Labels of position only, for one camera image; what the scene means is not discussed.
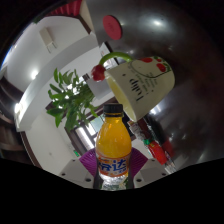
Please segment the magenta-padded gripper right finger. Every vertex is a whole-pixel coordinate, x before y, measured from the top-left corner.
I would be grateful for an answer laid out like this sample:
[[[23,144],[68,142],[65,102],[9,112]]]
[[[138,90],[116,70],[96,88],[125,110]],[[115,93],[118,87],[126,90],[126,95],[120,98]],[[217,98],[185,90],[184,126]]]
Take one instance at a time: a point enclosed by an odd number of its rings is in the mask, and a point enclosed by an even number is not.
[[[154,158],[147,158],[133,148],[130,157],[128,188],[144,187],[154,181],[168,176],[165,168]]]

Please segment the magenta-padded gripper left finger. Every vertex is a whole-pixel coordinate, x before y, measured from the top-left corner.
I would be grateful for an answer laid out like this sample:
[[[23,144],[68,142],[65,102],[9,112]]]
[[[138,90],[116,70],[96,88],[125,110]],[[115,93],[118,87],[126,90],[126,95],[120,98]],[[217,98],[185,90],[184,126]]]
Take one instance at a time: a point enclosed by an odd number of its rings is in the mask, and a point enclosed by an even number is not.
[[[78,186],[92,189],[97,174],[97,158],[94,149],[79,159],[73,159],[60,172],[59,176]]]

